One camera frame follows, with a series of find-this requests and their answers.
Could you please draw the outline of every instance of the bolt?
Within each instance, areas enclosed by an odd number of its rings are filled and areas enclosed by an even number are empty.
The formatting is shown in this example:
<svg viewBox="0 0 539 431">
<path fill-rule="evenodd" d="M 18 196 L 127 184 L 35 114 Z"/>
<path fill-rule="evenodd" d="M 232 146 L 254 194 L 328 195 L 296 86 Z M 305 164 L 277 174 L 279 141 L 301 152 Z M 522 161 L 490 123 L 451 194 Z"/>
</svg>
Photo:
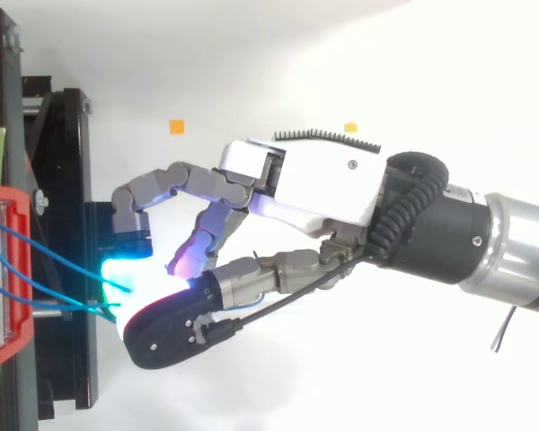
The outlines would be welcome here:
<svg viewBox="0 0 539 431">
<path fill-rule="evenodd" d="M 92 115 L 92 101 L 87 97 L 82 100 L 82 111 L 86 115 Z"/>
<path fill-rule="evenodd" d="M 4 33 L 4 45 L 14 54 L 24 52 L 20 45 L 20 34 L 18 33 L 18 27 L 16 25 L 6 27 L 6 32 Z"/>
<path fill-rule="evenodd" d="M 44 196 L 44 192 L 40 189 L 34 192 L 34 209 L 39 216 L 44 214 L 44 209 L 50 205 L 48 198 Z"/>
</svg>

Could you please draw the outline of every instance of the black coiled cable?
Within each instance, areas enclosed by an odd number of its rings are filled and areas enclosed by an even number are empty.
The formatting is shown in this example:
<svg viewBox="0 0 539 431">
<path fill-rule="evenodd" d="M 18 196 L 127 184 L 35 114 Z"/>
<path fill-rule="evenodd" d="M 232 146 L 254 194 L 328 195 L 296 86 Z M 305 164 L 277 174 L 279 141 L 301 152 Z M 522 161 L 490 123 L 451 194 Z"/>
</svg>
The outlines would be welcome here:
<svg viewBox="0 0 539 431">
<path fill-rule="evenodd" d="M 405 231 L 423 210 L 435 202 L 449 181 L 445 164 L 424 153 L 396 154 L 387 159 L 387 166 L 409 172 L 420 180 L 390 204 L 369 233 L 366 255 L 380 265 L 390 263 Z"/>
</svg>

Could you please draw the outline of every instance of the glowing light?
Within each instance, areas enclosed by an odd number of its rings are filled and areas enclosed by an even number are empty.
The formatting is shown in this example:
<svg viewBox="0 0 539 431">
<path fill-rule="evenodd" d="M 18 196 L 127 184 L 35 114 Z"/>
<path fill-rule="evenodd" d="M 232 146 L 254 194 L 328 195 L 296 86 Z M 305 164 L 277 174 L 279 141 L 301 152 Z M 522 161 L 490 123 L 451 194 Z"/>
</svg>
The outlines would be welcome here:
<svg viewBox="0 0 539 431">
<path fill-rule="evenodd" d="M 104 297 L 109 303 L 121 303 L 111 307 L 116 316 L 119 336 L 123 339 L 124 328 L 140 310 L 166 296 L 188 289 L 188 283 L 176 276 L 170 276 L 163 263 L 155 258 L 107 259 L 102 263 L 102 276 L 132 289 L 130 294 L 104 283 Z"/>
</svg>

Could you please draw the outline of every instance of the red clamp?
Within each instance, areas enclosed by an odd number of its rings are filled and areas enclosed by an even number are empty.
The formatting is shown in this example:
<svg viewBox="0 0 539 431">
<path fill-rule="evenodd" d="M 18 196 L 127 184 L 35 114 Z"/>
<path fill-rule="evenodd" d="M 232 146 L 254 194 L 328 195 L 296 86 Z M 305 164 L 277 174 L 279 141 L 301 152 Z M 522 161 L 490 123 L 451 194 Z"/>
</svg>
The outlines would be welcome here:
<svg viewBox="0 0 539 431">
<path fill-rule="evenodd" d="M 30 197 L 0 187 L 0 224 L 30 236 Z M 0 251 L 25 276 L 31 277 L 30 245 L 0 230 Z M 31 300 L 32 288 L 0 263 L 0 287 Z M 18 353 L 34 335 L 32 308 L 0 295 L 0 364 Z"/>
</svg>

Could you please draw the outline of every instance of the blue cable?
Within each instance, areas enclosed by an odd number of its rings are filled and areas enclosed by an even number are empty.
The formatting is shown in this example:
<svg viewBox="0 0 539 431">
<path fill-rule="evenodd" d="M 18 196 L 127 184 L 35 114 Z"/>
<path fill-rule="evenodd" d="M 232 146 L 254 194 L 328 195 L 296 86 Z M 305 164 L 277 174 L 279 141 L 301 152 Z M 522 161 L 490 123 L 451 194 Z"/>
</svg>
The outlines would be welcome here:
<svg viewBox="0 0 539 431">
<path fill-rule="evenodd" d="M 85 268 L 82 268 L 82 267 L 76 265 L 74 262 L 71 262 L 70 260 L 63 258 L 62 256 L 55 253 L 51 249 L 49 249 L 47 247 L 44 247 L 39 242 L 35 242 L 33 239 L 28 238 L 26 235 L 22 235 L 21 233 L 16 232 L 14 229 L 10 229 L 8 226 L 4 226 L 3 224 L 0 224 L 0 230 L 8 232 L 9 234 L 15 236 L 19 240 L 22 240 L 22 241 L 28 243 L 29 245 L 31 245 L 35 249 L 38 249 L 41 252 L 49 255 L 52 259 L 55 259 L 58 262 L 63 263 L 64 265 L 66 265 L 67 267 L 70 267 L 74 271 L 78 271 L 79 273 L 84 274 L 87 277 L 93 278 L 94 280 L 97 280 L 97 281 L 99 281 L 101 283 L 108 283 L 109 285 L 117 287 L 119 290 L 121 290 L 122 292 L 126 292 L 127 294 L 130 294 L 132 292 L 132 289 L 129 289 L 127 287 L 119 285 L 118 283 L 116 283 L 114 281 L 107 280 L 104 277 L 93 273 L 92 271 L 89 271 L 89 270 L 87 270 Z"/>
<path fill-rule="evenodd" d="M 266 294 L 261 294 L 260 297 L 258 299 L 256 299 L 252 303 L 245 303 L 243 305 L 235 305 L 233 307 L 226 308 L 225 310 L 222 310 L 222 311 L 223 312 L 231 312 L 232 310 L 243 310 L 244 308 L 255 307 L 256 305 L 261 303 L 261 301 L 263 301 L 263 298 L 265 298 L 265 297 L 266 297 Z"/>
<path fill-rule="evenodd" d="M 82 305 L 82 306 L 41 303 L 38 301 L 31 301 L 29 299 L 22 298 L 21 296 L 15 295 L 11 292 L 8 292 L 7 290 L 4 290 L 2 287 L 0 287 L 0 294 L 7 296 L 13 301 L 16 301 L 18 303 L 25 303 L 26 305 L 31 305 L 32 307 L 35 307 L 35 308 L 46 308 L 50 310 L 60 310 L 60 311 L 69 311 L 69 312 L 80 312 L 80 311 L 88 312 L 94 308 L 105 308 L 111 305 L 120 306 L 119 303 L 90 303 L 90 304 Z"/>
<path fill-rule="evenodd" d="M 48 289 L 47 287 L 45 287 L 45 286 L 41 285 L 40 283 L 32 280 L 31 278 L 26 277 L 22 272 L 20 272 L 18 269 L 16 269 L 1 253 L 0 253 L 0 262 L 5 267 L 7 267 L 9 271 L 11 271 L 13 274 L 15 274 L 19 279 L 25 281 L 26 283 L 28 283 L 31 286 L 36 287 L 41 292 L 44 292 L 45 294 L 52 295 L 57 299 L 72 303 L 74 305 L 84 306 L 83 303 L 81 303 L 79 301 L 76 301 L 76 299 L 72 299 L 69 296 L 62 295 L 62 294 L 56 292 L 55 290 Z M 106 314 L 104 314 L 103 312 L 98 312 L 98 311 L 92 311 L 92 312 L 94 314 L 99 315 L 100 317 L 103 317 L 106 320 L 113 321 Z"/>
</svg>

